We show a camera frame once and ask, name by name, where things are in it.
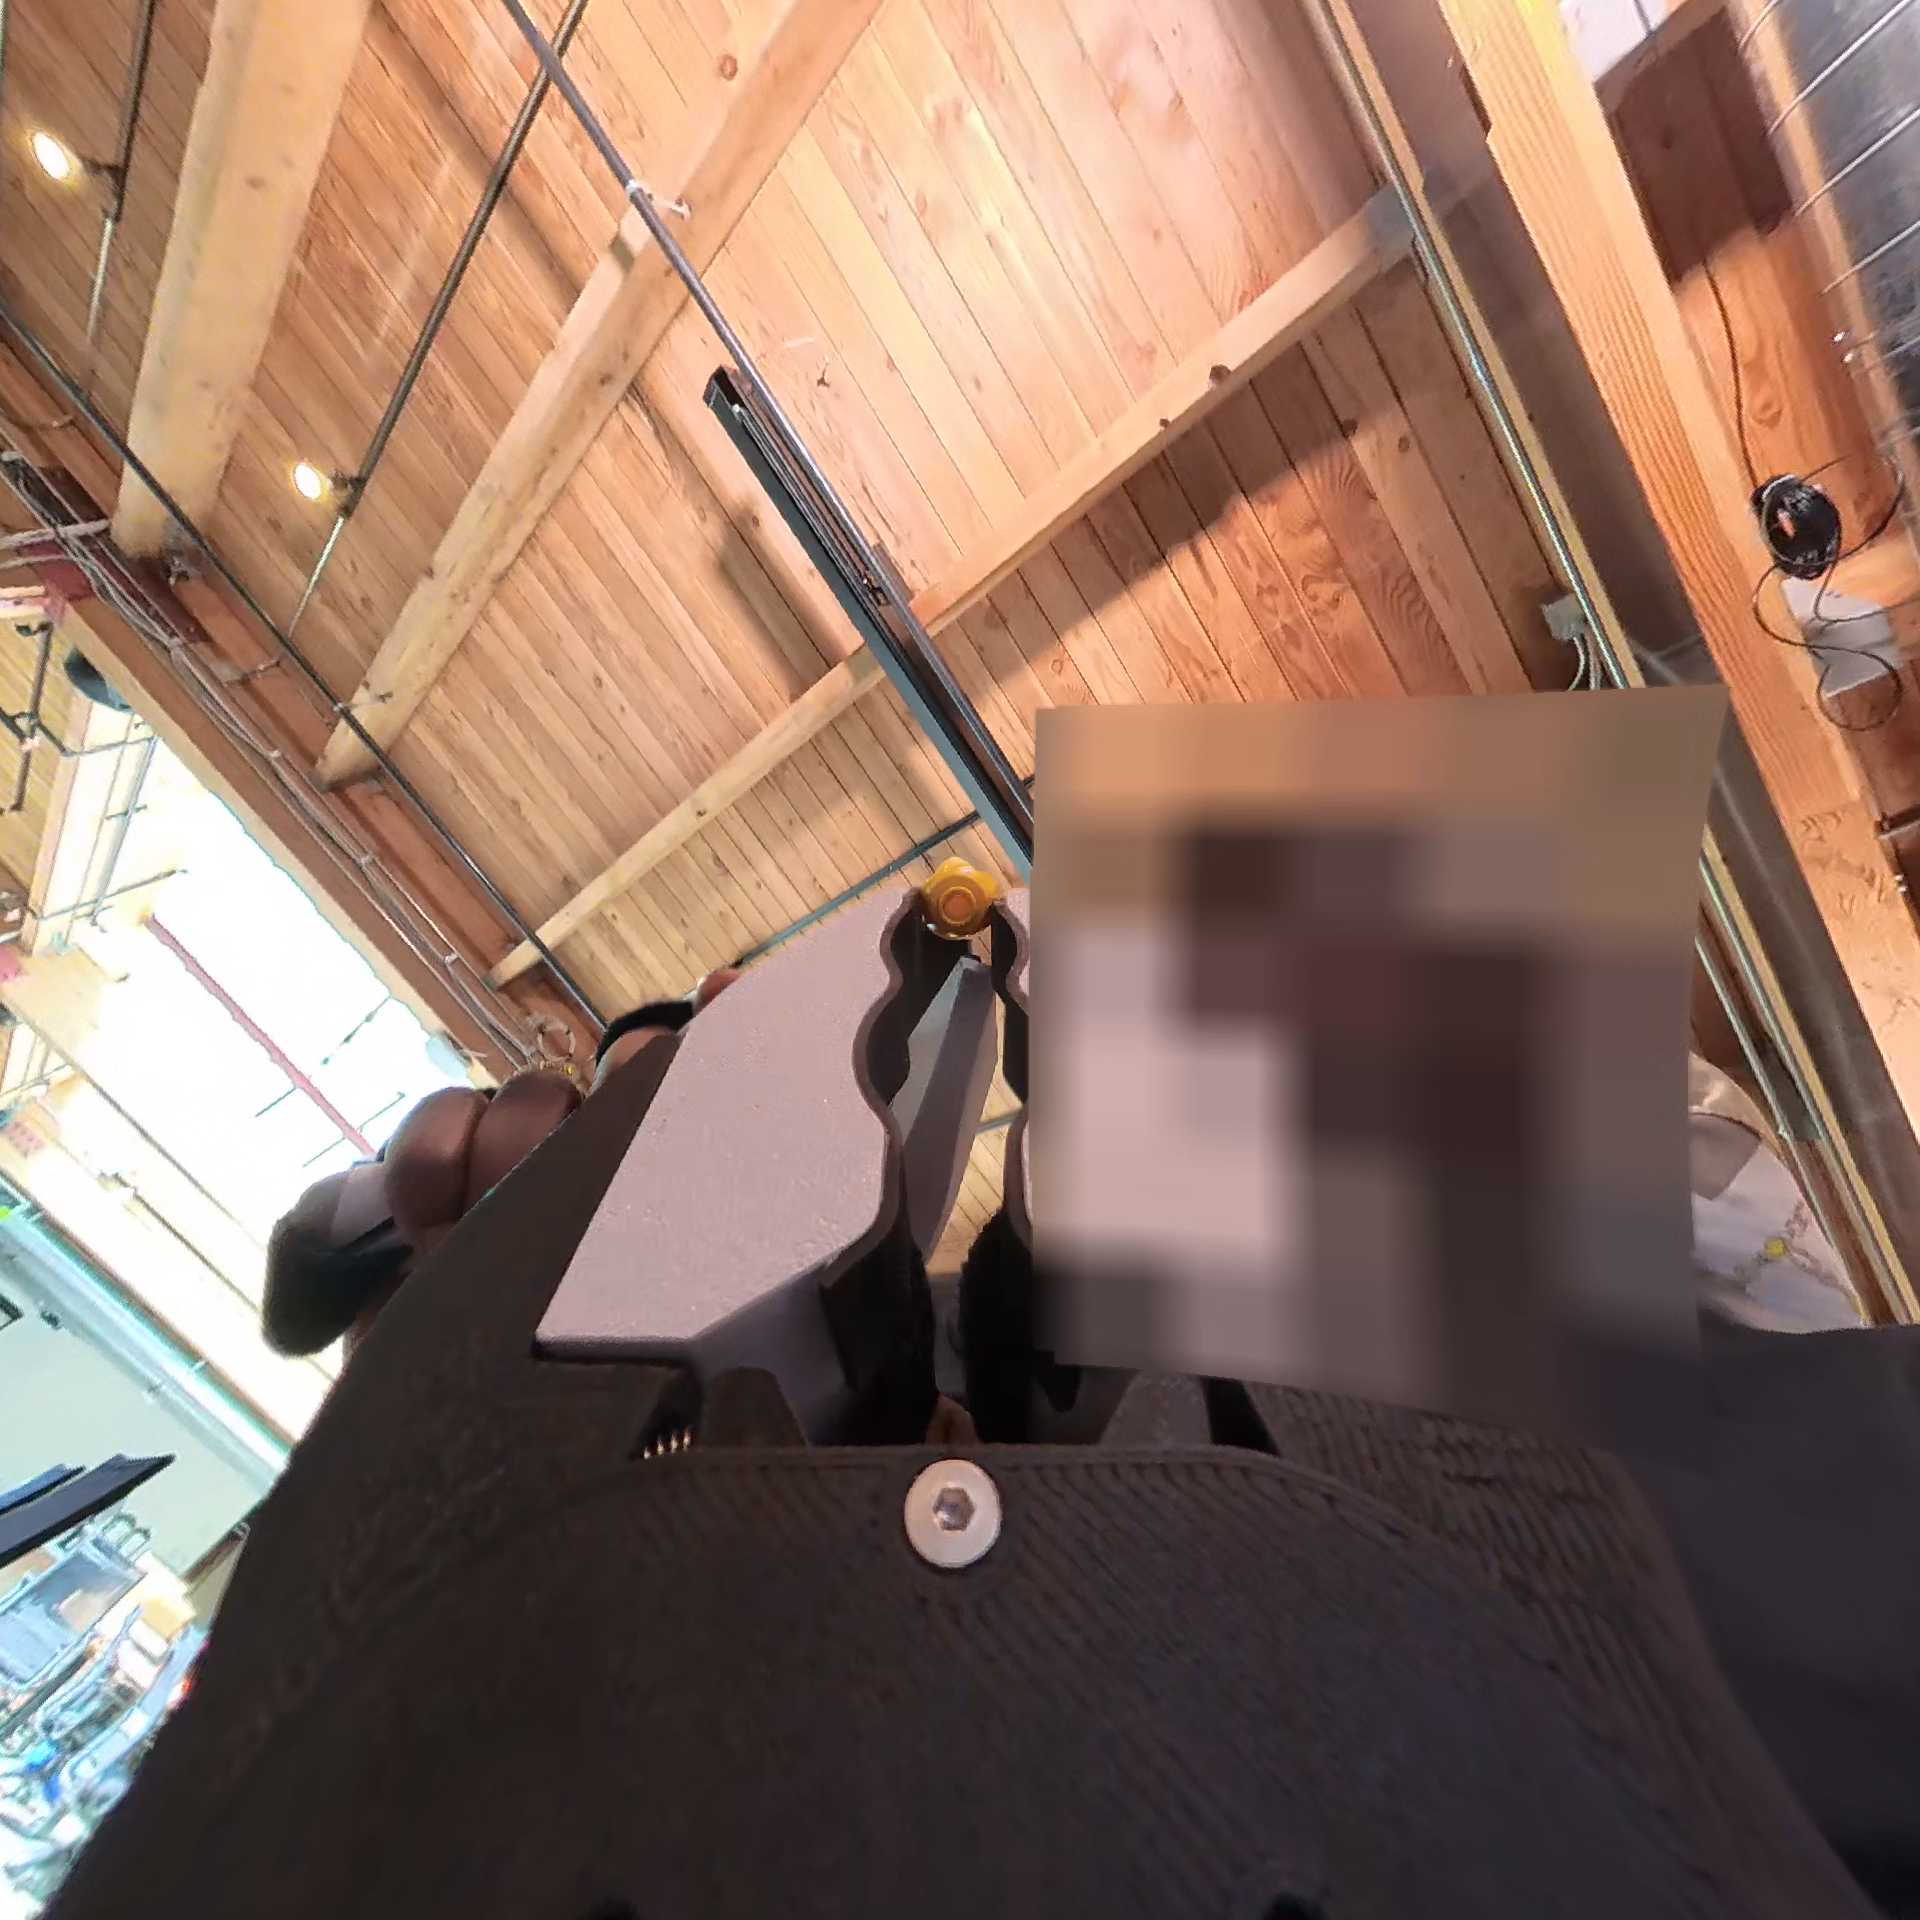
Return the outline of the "black round ceiling fixture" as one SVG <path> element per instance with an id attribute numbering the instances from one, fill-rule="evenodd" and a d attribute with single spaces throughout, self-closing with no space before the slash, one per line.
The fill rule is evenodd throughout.
<path id="1" fill-rule="evenodd" d="M 1787 581 L 1817 583 L 1840 561 L 1840 509 L 1817 481 L 1773 473 L 1756 484 L 1749 502 L 1770 561 Z"/>

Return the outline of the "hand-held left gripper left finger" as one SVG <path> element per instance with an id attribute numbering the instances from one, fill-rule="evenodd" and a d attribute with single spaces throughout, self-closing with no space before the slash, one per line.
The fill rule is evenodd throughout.
<path id="1" fill-rule="evenodd" d="M 538 1326 L 554 1360 L 778 1381 L 812 1442 L 920 1442 L 932 1306 L 906 1218 L 906 1038 L 940 989 L 912 894 L 874 894 L 724 988 Z"/>

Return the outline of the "person's right hand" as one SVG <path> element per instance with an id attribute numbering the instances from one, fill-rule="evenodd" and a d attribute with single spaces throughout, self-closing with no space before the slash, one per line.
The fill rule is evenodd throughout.
<path id="1" fill-rule="evenodd" d="M 617 1017 L 603 1031 L 585 1079 L 528 1069 L 495 1093 L 450 1090 L 417 1106 L 383 1161 L 397 1276 L 412 1276 L 593 1093 L 650 1046 L 676 1038 L 740 972 L 740 964 L 720 966 L 688 994 Z"/>

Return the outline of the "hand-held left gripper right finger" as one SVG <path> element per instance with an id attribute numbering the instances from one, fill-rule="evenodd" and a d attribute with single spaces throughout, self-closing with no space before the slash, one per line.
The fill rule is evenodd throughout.
<path id="1" fill-rule="evenodd" d="M 1004 1009 L 1002 1072 L 1016 1095 L 1005 1127 L 1000 1212 L 962 1263 L 964 1406 L 980 1442 L 1023 1442 L 1036 1353 L 1036 1266 L 1026 1202 L 1029 922 L 1031 896 L 992 909 L 992 982 Z"/>

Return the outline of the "black ceiling light rail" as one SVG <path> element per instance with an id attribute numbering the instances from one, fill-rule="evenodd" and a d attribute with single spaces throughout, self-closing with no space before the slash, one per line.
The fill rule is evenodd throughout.
<path id="1" fill-rule="evenodd" d="M 1018 774 L 988 718 L 912 615 L 898 569 L 859 529 L 848 502 L 746 367 L 715 367 L 704 405 L 824 573 L 855 634 L 875 653 L 882 676 L 967 792 L 980 824 L 1026 880 L 1036 853 L 1031 781 Z"/>

